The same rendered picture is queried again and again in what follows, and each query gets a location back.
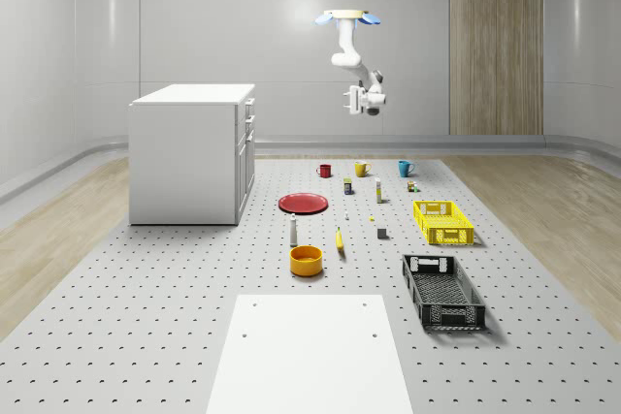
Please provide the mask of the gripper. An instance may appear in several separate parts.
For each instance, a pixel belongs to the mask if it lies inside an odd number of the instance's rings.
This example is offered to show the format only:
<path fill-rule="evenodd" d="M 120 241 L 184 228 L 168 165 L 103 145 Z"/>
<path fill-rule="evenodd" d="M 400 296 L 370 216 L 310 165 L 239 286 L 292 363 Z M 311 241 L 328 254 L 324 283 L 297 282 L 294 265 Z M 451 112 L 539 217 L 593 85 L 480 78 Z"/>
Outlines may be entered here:
<path fill-rule="evenodd" d="M 345 108 L 349 109 L 350 114 L 360 114 L 363 112 L 361 97 L 364 95 L 364 89 L 358 85 L 351 85 L 344 96 L 348 99 Z"/>

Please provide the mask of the drone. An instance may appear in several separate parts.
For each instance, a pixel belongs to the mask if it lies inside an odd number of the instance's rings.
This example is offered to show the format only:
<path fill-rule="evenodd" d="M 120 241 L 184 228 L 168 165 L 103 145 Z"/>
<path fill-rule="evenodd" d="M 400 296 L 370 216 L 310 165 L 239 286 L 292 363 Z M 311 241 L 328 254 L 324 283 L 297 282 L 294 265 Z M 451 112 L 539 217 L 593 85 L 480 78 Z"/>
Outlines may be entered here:
<path fill-rule="evenodd" d="M 377 16 L 370 14 L 368 11 L 361 10 L 329 10 L 315 19 L 315 23 L 319 25 L 326 24 L 332 19 L 354 19 L 364 24 L 380 24 Z"/>

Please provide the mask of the red plate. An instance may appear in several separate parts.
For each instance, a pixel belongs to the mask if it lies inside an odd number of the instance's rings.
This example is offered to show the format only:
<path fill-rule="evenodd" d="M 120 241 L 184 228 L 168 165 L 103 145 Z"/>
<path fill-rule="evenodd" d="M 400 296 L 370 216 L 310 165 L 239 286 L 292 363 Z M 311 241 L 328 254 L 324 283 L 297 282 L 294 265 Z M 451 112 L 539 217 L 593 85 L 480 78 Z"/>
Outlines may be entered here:
<path fill-rule="evenodd" d="M 278 206 L 286 212 L 306 215 L 325 210 L 328 201 L 325 197 L 313 193 L 293 193 L 280 198 Z"/>

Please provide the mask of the yellow basket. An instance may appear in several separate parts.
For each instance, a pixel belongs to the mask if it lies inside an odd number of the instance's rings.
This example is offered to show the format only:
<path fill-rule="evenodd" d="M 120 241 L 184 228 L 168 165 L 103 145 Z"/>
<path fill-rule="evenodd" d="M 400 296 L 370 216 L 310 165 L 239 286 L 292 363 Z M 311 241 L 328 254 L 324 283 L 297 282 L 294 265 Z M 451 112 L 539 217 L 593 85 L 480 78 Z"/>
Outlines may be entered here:
<path fill-rule="evenodd" d="M 430 244 L 473 244 L 474 226 L 451 201 L 414 201 L 413 216 Z"/>

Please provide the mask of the yellow bowl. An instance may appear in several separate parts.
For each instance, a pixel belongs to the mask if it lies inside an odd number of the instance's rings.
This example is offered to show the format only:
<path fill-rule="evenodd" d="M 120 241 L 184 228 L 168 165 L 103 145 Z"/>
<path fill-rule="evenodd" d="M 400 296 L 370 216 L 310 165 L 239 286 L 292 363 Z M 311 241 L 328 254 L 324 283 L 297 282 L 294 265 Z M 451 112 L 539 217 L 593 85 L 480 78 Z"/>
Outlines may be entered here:
<path fill-rule="evenodd" d="M 289 253 L 290 270 L 299 276 L 313 276 L 320 273 L 322 266 L 322 251 L 312 245 L 293 247 Z"/>

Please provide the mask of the white cabinet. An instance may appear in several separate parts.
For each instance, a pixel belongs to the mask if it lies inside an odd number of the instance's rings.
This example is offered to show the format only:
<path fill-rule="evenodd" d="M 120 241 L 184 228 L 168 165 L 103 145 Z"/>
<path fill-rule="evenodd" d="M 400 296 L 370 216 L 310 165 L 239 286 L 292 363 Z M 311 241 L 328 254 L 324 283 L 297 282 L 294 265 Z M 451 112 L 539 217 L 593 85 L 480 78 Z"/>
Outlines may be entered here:
<path fill-rule="evenodd" d="M 251 83 L 172 84 L 129 115 L 129 221 L 236 225 L 254 181 Z"/>

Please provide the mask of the dark grey basket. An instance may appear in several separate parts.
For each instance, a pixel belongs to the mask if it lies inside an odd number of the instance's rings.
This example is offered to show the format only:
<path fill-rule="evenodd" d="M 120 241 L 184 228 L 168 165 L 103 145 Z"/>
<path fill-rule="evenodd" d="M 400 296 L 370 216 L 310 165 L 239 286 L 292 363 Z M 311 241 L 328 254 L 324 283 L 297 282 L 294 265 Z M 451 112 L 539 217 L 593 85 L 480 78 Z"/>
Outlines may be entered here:
<path fill-rule="evenodd" d="M 454 257 L 403 254 L 402 274 L 423 327 L 485 327 L 485 305 Z"/>

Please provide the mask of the white board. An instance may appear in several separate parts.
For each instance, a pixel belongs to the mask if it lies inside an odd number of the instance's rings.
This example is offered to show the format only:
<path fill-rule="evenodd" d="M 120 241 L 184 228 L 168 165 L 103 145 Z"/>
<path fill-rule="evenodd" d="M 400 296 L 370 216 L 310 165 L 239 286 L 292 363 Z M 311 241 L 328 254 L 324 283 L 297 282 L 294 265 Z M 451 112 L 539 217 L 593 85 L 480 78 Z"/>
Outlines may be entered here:
<path fill-rule="evenodd" d="M 412 414 L 382 296 L 238 296 L 207 414 Z"/>

